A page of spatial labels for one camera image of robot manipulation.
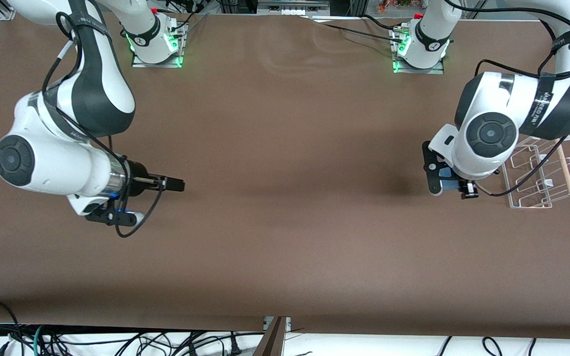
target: wire rack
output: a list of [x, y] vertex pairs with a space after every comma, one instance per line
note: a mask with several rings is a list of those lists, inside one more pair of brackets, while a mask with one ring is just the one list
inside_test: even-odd
[[[527, 137], [516, 145], [514, 153], [502, 165], [505, 186], [510, 189], [534, 169], [556, 140]], [[509, 205], [514, 209], [552, 208], [560, 200], [570, 199], [570, 157], [564, 155], [563, 147], [552, 156], [527, 183], [508, 194]]]

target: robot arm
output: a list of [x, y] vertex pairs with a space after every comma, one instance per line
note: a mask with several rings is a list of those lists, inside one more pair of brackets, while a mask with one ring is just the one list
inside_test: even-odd
[[[408, 24], [410, 45], [399, 55], [410, 65], [429, 68], [445, 55], [452, 28], [461, 17], [461, 10], [450, 3], [459, 4], [457, 0], [432, 1], [423, 19]], [[512, 3], [547, 10], [570, 21], [570, 0]], [[428, 144], [445, 165], [425, 151], [432, 194], [441, 194], [444, 180], [450, 180], [439, 180], [439, 169], [447, 167], [469, 182], [471, 191], [471, 181], [491, 175], [509, 158], [520, 133], [549, 140], [570, 134], [570, 25], [545, 14], [534, 15], [547, 22], [557, 36], [552, 47], [557, 74], [485, 72], [473, 78], [461, 95], [455, 125], [444, 126]]]
[[[65, 10], [70, 7], [69, 0], [8, 0], [8, 2], [15, 11], [28, 20], [51, 27], [56, 27], [55, 14], [59, 11], [68, 13]], [[97, 0], [97, 2], [108, 7], [120, 20], [133, 51], [145, 63], [163, 62], [178, 51], [177, 39], [174, 39], [179, 33], [177, 20], [163, 13], [152, 13], [146, 0]]]
[[65, 195], [75, 212], [88, 220], [137, 226], [143, 214], [123, 211], [114, 217], [102, 204], [145, 189], [183, 191], [183, 181], [149, 175], [143, 165], [91, 146], [90, 140], [126, 130], [136, 107], [97, 4], [93, 0], [32, 3], [36, 7], [29, 10], [34, 11], [25, 14], [39, 23], [50, 24], [49, 12], [52, 23], [57, 14], [58, 21], [67, 15], [71, 22], [61, 27], [72, 40], [59, 58], [73, 41], [78, 60], [70, 74], [17, 102], [14, 124], [0, 140], [0, 176], [21, 189]]

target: power cord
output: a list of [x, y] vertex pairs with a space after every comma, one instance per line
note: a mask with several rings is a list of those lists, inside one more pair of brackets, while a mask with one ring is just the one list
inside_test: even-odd
[[239, 356], [243, 353], [243, 351], [239, 348], [239, 344], [237, 344], [237, 338], [233, 331], [230, 332], [230, 356]]
[[438, 356], [443, 356], [443, 353], [445, 352], [446, 347], [448, 347], [448, 343], [450, 343], [450, 340], [452, 340], [452, 336], [448, 336], [445, 339], [445, 342], [443, 342], [443, 345], [441, 346], [441, 351], [439, 351]]
[[335, 26], [335, 25], [330, 25], [328, 23], [323, 23], [323, 25], [331, 27], [333, 29], [339, 29], [339, 30], [344, 30], [344, 31], [348, 31], [348, 32], [353, 32], [355, 34], [360, 34], [363, 36], [369, 36], [371, 38], [379, 38], [379, 39], [385, 39], [387, 41], [391, 41], [391, 42], [395, 42], [395, 43], [400, 43], [402, 42], [402, 40], [400, 39], [394, 39], [394, 38], [389, 38], [386, 36], [380, 36], [380, 35], [375, 35], [375, 34], [369, 34], [368, 32], [362, 32], [362, 31], [358, 31], [358, 30], [351, 30], [351, 29], [347, 29], [346, 27], [340, 27], [340, 26]]
[[400, 23], [398, 23], [398, 24], [396, 24], [396, 25], [387, 26], [387, 25], [385, 25], [384, 23], [381, 23], [380, 21], [378, 21], [377, 18], [374, 18], [374, 17], [371, 16], [370, 14], [366, 14], [366, 13], [360, 14], [360, 16], [358, 16], [358, 17], [360, 17], [360, 18], [368, 18], [369, 20], [373, 21], [373, 23], [375, 23], [377, 26], [380, 26], [380, 27], [382, 27], [383, 29], [387, 29], [387, 30], [393, 30], [394, 27], [402, 25], [402, 22], [400, 22]]
[[[12, 312], [12, 309], [10, 309], [9, 306], [7, 306], [5, 303], [0, 302], [0, 307], [3, 308], [8, 315], [10, 316], [10, 318], [12, 319], [13, 323], [14, 323], [14, 329], [16, 331], [16, 334], [19, 338], [23, 338], [23, 333], [21, 332], [21, 327], [19, 325], [19, 321], [16, 319], [16, 315], [14, 315], [14, 313]], [[23, 347], [23, 345], [21, 346], [21, 355], [24, 356], [25, 355], [25, 347]]]
[[[494, 346], [496, 347], [496, 350], [498, 352], [498, 354], [494, 354], [492, 351], [489, 350], [489, 348], [487, 347], [487, 342], [492, 342], [494, 344]], [[490, 354], [491, 356], [503, 356], [503, 352], [500, 350], [500, 346], [498, 346], [498, 343], [496, 342], [496, 340], [494, 340], [493, 338], [489, 337], [489, 336], [485, 336], [482, 339], [482, 345], [483, 345], [483, 349]], [[536, 345], [536, 338], [532, 338], [531, 339], [531, 344], [529, 345], [529, 349], [527, 350], [527, 356], [531, 356], [531, 352], [533, 351], [533, 347]]]

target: table surface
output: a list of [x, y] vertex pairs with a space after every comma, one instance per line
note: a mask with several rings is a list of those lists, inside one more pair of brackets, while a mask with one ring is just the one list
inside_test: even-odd
[[[422, 169], [480, 59], [536, 68], [540, 23], [461, 22], [445, 75], [407, 75], [388, 43], [296, 16], [209, 16], [184, 68], [131, 68], [106, 18], [137, 102], [114, 148], [187, 189], [120, 239], [0, 179], [0, 300], [20, 322], [570, 338], [570, 201], [435, 198]], [[64, 42], [0, 23], [0, 137]]]

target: black cable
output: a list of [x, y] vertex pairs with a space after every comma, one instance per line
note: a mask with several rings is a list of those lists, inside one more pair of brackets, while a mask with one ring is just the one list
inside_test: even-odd
[[179, 7], [177, 7], [177, 5], [175, 5], [174, 2], [172, 1], [167, 1], [167, 6], [168, 4], [173, 5], [173, 7], [177, 10], [177, 13], [182, 13], [182, 10], [179, 9]]
[[[14, 315], [12, 309], [10, 309], [10, 307], [7, 306], [3, 302], [0, 302], [0, 307], [2, 307], [3, 309], [5, 309], [5, 311], [7, 311], [8, 315], [10, 316], [12, 321], [14, 322], [14, 328], [16, 329], [16, 331], [19, 335], [19, 338], [23, 338], [23, 333], [21, 332], [21, 327], [19, 326], [19, 321], [16, 319], [16, 315]], [[25, 347], [23, 347], [23, 345], [21, 345], [21, 354], [22, 354], [22, 356], [25, 355]]]
[[540, 20], [540, 23], [542, 23], [542, 25], [545, 27], [545, 29], [549, 33], [549, 36], [551, 36], [551, 40], [555, 41], [556, 40], [556, 34], [554, 34], [554, 30], [552, 30], [551, 27], [549, 26], [549, 24], [544, 22], [543, 20]]
[[[70, 29], [74, 34], [72, 34], [70, 31], [66, 30], [65, 27], [63, 27], [63, 23], [61, 22], [61, 18], [65, 19], [65, 21], [70, 26]], [[69, 38], [70, 41], [74, 42], [74, 44], [77, 47], [76, 63], [74, 63], [72, 70], [70, 70], [70, 72], [68, 74], [66, 74], [65, 77], [63, 77], [63, 80], [65, 80], [65, 79], [72, 77], [72, 75], [76, 74], [76, 72], [81, 68], [81, 62], [82, 62], [82, 58], [83, 58], [83, 51], [82, 51], [82, 47], [81, 47], [81, 36], [79, 36], [79, 31], [76, 28], [76, 26], [74, 25], [72, 18], [70, 18], [70, 16], [68, 16], [68, 14], [66, 14], [62, 11], [59, 11], [56, 13], [56, 24], [58, 25], [61, 32], [63, 32], [63, 34], [67, 38]]]
[[186, 25], [186, 23], [188, 23], [188, 21], [190, 21], [190, 18], [192, 18], [192, 16], [194, 14], [196, 14], [197, 12], [192, 12], [190, 13], [190, 15], [188, 15], [188, 17], [186, 18], [186, 20], [182, 21], [180, 25], [177, 25], [176, 27], [172, 27], [170, 30], [174, 31], [176, 29], [181, 29], [182, 26]]
[[507, 195], [513, 191], [515, 191], [516, 189], [520, 188], [521, 185], [525, 184], [525, 182], [527, 182], [527, 180], [529, 180], [529, 178], [531, 178], [534, 174], [536, 174], [536, 172], [540, 169], [540, 167], [542, 167], [543, 164], [545, 164], [545, 162], [547, 162], [549, 160], [549, 158], [551, 157], [551, 155], [554, 154], [554, 152], [556, 152], [556, 149], [564, 142], [564, 139], [566, 139], [567, 136], [563, 136], [561, 137], [558, 142], [556, 143], [556, 145], [554, 145], [554, 147], [547, 153], [547, 156], [545, 156], [545, 158], [543, 158], [540, 163], [538, 165], [536, 165], [536, 167], [534, 167], [528, 174], [527, 176], [525, 176], [525, 178], [523, 178], [520, 182], [518, 182], [516, 185], [514, 185], [513, 187], [507, 189], [504, 192], [498, 192], [498, 193], [493, 193], [493, 192], [488, 192], [485, 191], [484, 189], [482, 189], [482, 187], [480, 185], [477, 185], [477, 187], [479, 189], [481, 189], [484, 193], [488, 194], [489, 196], [504, 196]]
[[387, 30], [393, 30], [393, 28], [394, 28], [395, 26], [400, 26], [400, 25], [402, 25], [402, 23], [400, 22], [400, 23], [398, 23], [397, 25], [387, 26], [387, 25], [385, 25], [384, 23], [379, 22], [377, 18], [374, 18], [374, 17], [371, 16], [370, 14], [366, 14], [366, 13], [363, 13], [363, 14], [361, 14], [361, 15], [358, 16], [358, 17], [360, 17], [360, 18], [368, 18], [369, 20], [373, 21], [373, 23], [375, 23], [377, 26], [380, 26], [380, 27], [382, 27], [383, 29], [387, 29]]
[[560, 20], [566, 23], [568, 26], [570, 26], [570, 20], [568, 18], [565, 18], [564, 16], [543, 9], [534, 9], [532, 7], [499, 7], [499, 8], [489, 8], [489, 9], [475, 9], [473, 7], [465, 7], [457, 5], [451, 0], [444, 0], [444, 1], [446, 2], [446, 4], [462, 11], [479, 12], [479, 13], [505, 13], [505, 12], [539, 13], [555, 18], [556, 20]]
[[127, 340], [127, 342], [125, 342], [119, 349], [118, 351], [116, 351], [116, 353], [114, 354], [114, 356], [122, 356], [122, 354], [124, 354], [124, 351], [129, 347], [129, 345], [131, 345], [131, 343], [133, 343], [135, 340], [137, 340], [140, 336], [142, 336], [144, 333], [138, 333], [136, 334], [136, 336], [134, 336], [133, 338]]
[[531, 345], [529, 345], [529, 350], [527, 350], [527, 356], [531, 356], [531, 352], [533, 352], [533, 347], [536, 346], [536, 338], [531, 339]]
[[[149, 339], [146, 336], [140, 337], [140, 346], [138, 346], [138, 351], [136, 351], [136, 356], [141, 356], [142, 352], [147, 348], [147, 347], [153, 347], [154, 349], [158, 349], [160, 351], [162, 351], [164, 353], [164, 356], [167, 356], [167, 352], [162, 349], [161, 347], [157, 347], [155, 345], [153, 345], [152, 343], [154, 343], [156, 340], [158, 340], [158, 338], [161, 338], [161, 336], [163, 336], [163, 334], [165, 333], [160, 333], [158, 336]], [[142, 338], [144, 338], [145, 340], [147, 340], [146, 343], [142, 343]]]
[[[498, 354], [494, 354], [492, 351], [489, 351], [487, 344], [485, 343], [486, 341], [491, 341], [494, 346], [496, 347], [496, 349], [498, 350]], [[493, 338], [490, 338], [489, 336], [485, 336], [482, 339], [482, 344], [483, 344], [483, 349], [485, 349], [485, 351], [490, 354], [491, 356], [503, 356], [503, 352], [500, 350], [500, 346], [498, 346], [498, 343], [496, 342], [496, 340], [494, 340]]]
[[486, 4], [487, 4], [487, 0], [479, 1], [476, 3], [475, 11], [474, 11], [474, 14], [472, 15], [472, 19], [476, 19], [477, 16], [479, 15], [479, 13], [478, 13], [478, 11], [476, 11], [476, 9], [482, 9], [485, 7]]
[[223, 6], [228, 6], [228, 7], [236, 7], [240, 5], [240, 2], [237, 1], [236, 4], [224, 4], [223, 2], [221, 2], [221, 0], [216, 0], [216, 2], [218, 2], [219, 4], [223, 5]]
[[351, 29], [347, 29], [346, 27], [340, 27], [340, 26], [330, 25], [330, 24], [328, 24], [328, 23], [323, 23], [323, 25], [328, 26], [328, 27], [331, 27], [331, 28], [333, 28], [333, 29], [345, 30], [345, 31], [353, 32], [353, 33], [355, 33], [355, 34], [360, 34], [360, 35], [363, 35], [363, 36], [369, 36], [369, 37], [372, 37], [372, 38], [385, 39], [385, 40], [387, 40], [387, 41], [396, 42], [396, 43], [402, 42], [402, 40], [400, 40], [400, 39], [389, 38], [389, 37], [386, 37], [386, 36], [379, 36], [379, 35], [374, 35], [374, 34], [369, 34], [369, 33], [367, 33], [367, 32], [362, 32], [362, 31], [357, 31], [357, 30], [351, 30]]
[[239, 344], [237, 343], [237, 337], [233, 331], [230, 332], [230, 356], [239, 356], [242, 354]]
[[554, 56], [554, 53], [551, 52], [550, 54], [547, 55], [547, 58], [545, 58], [545, 60], [542, 61], [540, 66], [538, 66], [538, 75], [540, 75], [542, 73], [542, 70], [545, 68], [545, 65], [547, 65], [547, 63], [549, 63], [549, 61], [551, 60], [551, 58], [553, 58], [553, 56]]
[[181, 350], [185, 349], [186, 347], [188, 347], [188, 345], [194, 342], [196, 338], [200, 337], [205, 333], [206, 333], [205, 331], [193, 331], [192, 333], [190, 333], [190, 335], [187, 338], [185, 338], [185, 340], [183, 340], [183, 342], [179, 344], [179, 346], [172, 354], [170, 354], [170, 356], [176, 356], [177, 354], [179, 354]]
[[448, 347], [448, 343], [450, 343], [450, 340], [452, 340], [452, 336], [448, 336], [445, 339], [445, 342], [443, 342], [443, 345], [441, 346], [441, 351], [439, 351], [438, 356], [443, 356], [443, 353], [445, 352], [446, 347]]
[[68, 344], [68, 345], [75, 345], [75, 346], [91, 346], [91, 345], [104, 345], [104, 344], [108, 344], [108, 343], [124, 343], [124, 342], [128, 342], [128, 341], [129, 341], [129, 339], [107, 340], [104, 342], [75, 343], [75, 342], [64, 342], [63, 340], [61, 340], [60, 343]]
[[[265, 333], [239, 333], [239, 334], [235, 334], [235, 337], [236, 337], [236, 336], [249, 336], [249, 335], [263, 335], [263, 334], [265, 334]], [[228, 335], [228, 336], [220, 336], [220, 337], [217, 337], [217, 336], [210, 336], [210, 337], [208, 337], [208, 338], [206, 338], [206, 339], [204, 339], [204, 340], [208, 340], [208, 339], [210, 339], [210, 338], [215, 338], [216, 340], [212, 340], [212, 341], [209, 341], [209, 342], [200, 343], [199, 345], [195, 345], [195, 349], [199, 349], [200, 347], [204, 347], [204, 346], [206, 346], [206, 345], [208, 345], [208, 344], [211, 344], [211, 343], [216, 343], [216, 342], [218, 342], [218, 341], [220, 341], [220, 340], [229, 339], [229, 338], [231, 338], [231, 336], [230, 336], [230, 335]], [[184, 352], [183, 354], [181, 354], [180, 356], [187, 356], [188, 354], [189, 354], [189, 352], [187, 351], [187, 352]]]

